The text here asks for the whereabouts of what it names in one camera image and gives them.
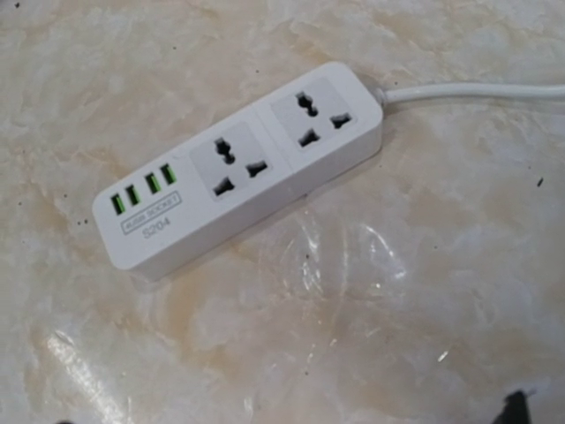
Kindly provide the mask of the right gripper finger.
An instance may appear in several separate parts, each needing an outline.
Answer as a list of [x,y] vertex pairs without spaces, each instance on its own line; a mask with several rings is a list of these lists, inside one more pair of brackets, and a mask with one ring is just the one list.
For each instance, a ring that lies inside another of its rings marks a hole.
[[494,418],[493,424],[531,424],[531,413],[528,404],[536,390],[516,390],[504,398],[501,412]]

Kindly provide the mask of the white power strip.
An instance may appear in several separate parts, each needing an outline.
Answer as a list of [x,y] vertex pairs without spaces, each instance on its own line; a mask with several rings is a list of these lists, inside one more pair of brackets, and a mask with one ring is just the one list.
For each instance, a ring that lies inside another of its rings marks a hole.
[[156,281],[376,155],[390,104],[563,96],[561,85],[476,82],[382,90],[329,62],[101,191],[94,220],[117,269]]

